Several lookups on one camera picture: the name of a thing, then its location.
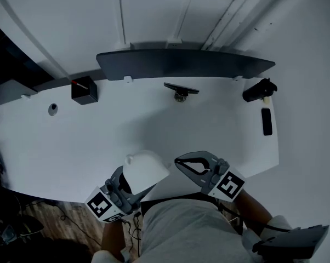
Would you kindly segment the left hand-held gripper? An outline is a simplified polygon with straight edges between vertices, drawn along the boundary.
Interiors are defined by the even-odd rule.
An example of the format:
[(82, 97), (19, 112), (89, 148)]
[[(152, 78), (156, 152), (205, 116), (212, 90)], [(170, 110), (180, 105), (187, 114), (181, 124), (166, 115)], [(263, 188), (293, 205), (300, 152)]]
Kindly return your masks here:
[(139, 209), (142, 199), (153, 187), (132, 194), (120, 166), (102, 187), (94, 189), (85, 205), (99, 221), (111, 223)]

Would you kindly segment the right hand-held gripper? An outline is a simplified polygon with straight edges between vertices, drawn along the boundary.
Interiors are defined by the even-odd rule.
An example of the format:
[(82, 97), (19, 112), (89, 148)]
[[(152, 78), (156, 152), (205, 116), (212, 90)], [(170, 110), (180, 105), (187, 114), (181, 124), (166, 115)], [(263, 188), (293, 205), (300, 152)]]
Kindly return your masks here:
[(176, 167), (201, 188), (201, 193), (222, 201), (234, 201), (245, 185), (244, 176), (226, 160), (207, 151), (186, 153)]

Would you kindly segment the white plastic cup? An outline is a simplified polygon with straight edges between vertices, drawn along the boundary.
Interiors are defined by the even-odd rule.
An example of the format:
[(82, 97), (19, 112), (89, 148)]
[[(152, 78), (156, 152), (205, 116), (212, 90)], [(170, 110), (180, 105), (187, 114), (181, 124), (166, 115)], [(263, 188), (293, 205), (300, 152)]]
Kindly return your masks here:
[(127, 155), (123, 175), (133, 195), (137, 195), (170, 175), (162, 158), (149, 150)]

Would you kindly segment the person's right forearm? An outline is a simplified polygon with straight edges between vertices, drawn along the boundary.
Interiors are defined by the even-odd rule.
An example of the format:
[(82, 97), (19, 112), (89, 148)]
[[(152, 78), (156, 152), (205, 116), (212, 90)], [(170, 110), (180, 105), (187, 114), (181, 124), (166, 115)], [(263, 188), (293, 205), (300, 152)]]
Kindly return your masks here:
[(264, 228), (260, 223), (268, 224), (272, 215), (244, 189), (237, 195), (234, 204), (239, 214), (245, 218), (247, 228), (260, 236)]

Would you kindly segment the person's left forearm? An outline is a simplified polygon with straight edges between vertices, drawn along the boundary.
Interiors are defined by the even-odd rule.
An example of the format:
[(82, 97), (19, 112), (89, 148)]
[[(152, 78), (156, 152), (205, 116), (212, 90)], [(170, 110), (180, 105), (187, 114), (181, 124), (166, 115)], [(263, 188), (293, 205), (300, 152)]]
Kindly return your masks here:
[(126, 247), (122, 221), (105, 224), (101, 250), (109, 251), (117, 260), (124, 262), (121, 251)]

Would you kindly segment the person's grey shirt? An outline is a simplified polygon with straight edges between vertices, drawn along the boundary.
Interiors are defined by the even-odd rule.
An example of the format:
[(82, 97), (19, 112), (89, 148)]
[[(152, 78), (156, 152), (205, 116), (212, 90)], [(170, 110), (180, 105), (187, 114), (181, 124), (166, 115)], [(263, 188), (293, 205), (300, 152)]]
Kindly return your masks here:
[(253, 263), (241, 236), (209, 202), (174, 199), (143, 218), (135, 263)]

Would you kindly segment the black smartphone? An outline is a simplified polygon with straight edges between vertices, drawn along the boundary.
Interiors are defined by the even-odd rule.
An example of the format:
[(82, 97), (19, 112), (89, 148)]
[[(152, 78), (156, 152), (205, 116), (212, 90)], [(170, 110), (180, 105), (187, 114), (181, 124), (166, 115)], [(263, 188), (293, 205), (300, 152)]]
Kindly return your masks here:
[(272, 135), (273, 134), (272, 119), (271, 119), (271, 111), (270, 111), (269, 108), (262, 108), (261, 109), (261, 118), (262, 118), (264, 136)]

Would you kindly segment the black bottle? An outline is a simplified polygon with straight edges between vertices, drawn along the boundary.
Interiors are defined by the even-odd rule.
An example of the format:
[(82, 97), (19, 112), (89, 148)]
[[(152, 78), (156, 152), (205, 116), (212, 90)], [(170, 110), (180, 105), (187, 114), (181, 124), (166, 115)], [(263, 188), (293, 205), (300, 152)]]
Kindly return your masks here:
[(246, 102), (251, 102), (263, 99), (265, 97), (270, 97), (276, 91), (277, 86), (273, 84), (269, 78), (263, 78), (254, 86), (245, 90), (242, 94), (242, 97)]

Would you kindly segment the dark grey desk divider panel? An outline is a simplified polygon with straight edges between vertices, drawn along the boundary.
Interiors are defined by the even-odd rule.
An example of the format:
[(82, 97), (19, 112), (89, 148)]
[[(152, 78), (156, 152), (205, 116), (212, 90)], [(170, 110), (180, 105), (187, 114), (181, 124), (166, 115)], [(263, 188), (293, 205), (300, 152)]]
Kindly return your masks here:
[(275, 66), (250, 56), (190, 49), (140, 49), (100, 53), (96, 60), (110, 81), (170, 77), (251, 79)]

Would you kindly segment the black square pen holder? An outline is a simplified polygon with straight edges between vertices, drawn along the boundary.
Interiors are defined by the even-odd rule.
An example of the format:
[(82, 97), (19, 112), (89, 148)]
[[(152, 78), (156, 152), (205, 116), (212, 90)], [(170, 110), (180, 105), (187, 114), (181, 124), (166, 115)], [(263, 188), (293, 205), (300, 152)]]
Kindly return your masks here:
[(78, 78), (73, 81), (82, 84), (83, 86), (87, 87), (88, 90), (85, 90), (77, 85), (71, 84), (72, 100), (79, 103), (80, 105), (98, 102), (98, 87), (89, 76)]

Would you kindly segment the black office chair base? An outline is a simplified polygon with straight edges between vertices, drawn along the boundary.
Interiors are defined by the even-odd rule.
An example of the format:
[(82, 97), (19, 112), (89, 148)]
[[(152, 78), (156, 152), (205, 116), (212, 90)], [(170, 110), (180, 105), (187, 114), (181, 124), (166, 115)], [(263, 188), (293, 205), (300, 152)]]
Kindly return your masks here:
[(44, 225), (30, 215), (17, 216), (13, 219), (0, 219), (0, 245), (19, 239), (26, 238), (36, 233), (40, 233)]

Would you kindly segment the light grey desk panel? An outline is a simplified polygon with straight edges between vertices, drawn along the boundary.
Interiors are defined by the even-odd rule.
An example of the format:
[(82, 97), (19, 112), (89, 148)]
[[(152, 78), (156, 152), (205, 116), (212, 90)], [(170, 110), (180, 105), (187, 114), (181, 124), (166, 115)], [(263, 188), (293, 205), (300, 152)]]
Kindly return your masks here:
[(31, 97), (37, 94), (37, 91), (26, 87), (25, 85), (11, 79), (0, 84), (0, 105), (21, 99), (22, 95)]

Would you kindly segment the dark glass partition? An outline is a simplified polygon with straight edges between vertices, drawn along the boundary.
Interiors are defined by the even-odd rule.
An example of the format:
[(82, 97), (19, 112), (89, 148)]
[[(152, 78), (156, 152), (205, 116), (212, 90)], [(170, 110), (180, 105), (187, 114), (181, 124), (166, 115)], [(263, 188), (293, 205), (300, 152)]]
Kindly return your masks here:
[(34, 88), (53, 79), (0, 29), (0, 85), (15, 80), (28, 88)]

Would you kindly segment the white wall socket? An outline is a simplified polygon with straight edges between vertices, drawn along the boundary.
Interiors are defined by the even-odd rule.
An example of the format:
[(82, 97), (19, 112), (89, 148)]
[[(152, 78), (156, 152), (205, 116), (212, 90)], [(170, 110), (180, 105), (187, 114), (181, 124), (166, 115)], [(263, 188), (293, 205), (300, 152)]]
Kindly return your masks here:
[(182, 45), (182, 40), (180, 38), (170, 38), (166, 42), (166, 48), (180, 48)]

